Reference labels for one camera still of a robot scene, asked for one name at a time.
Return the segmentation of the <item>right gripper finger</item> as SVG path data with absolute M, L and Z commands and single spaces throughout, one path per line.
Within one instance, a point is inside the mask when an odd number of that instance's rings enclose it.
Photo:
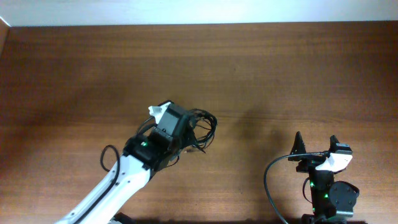
M 330 136 L 330 148 L 329 151 L 337 151 L 338 150 L 338 139 L 335 135 Z
M 305 143 L 302 139 L 302 135 L 300 131 L 297 131 L 295 134 L 294 144 L 292 146 L 292 150 L 290 152 L 289 161 L 300 161 L 304 158 L 304 154 L 306 154 Z

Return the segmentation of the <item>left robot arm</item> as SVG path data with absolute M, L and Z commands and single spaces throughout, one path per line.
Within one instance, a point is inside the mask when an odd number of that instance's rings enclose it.
M 155 123 L 126 141 L 103 180 L 57 223 L 108 223 L 156 173 L 179 157 L 193 134 L 193 112 L 166 101 L 150 106 L 149 114 Z

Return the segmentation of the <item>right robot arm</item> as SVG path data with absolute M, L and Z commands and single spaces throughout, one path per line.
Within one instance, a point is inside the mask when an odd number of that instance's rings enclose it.
M 289 161 L 298 162 L 296 171 L 308 174 L 312 214 L 304 214 L 302 223 L 346 223 L 354 214 L 359 189 L 345 181 L 336 181 L 335 175 L 344 171 L 353 158 L 349 145 L 330 137 L 330 148 L 309 153 L 301 133 L 296 132 Z

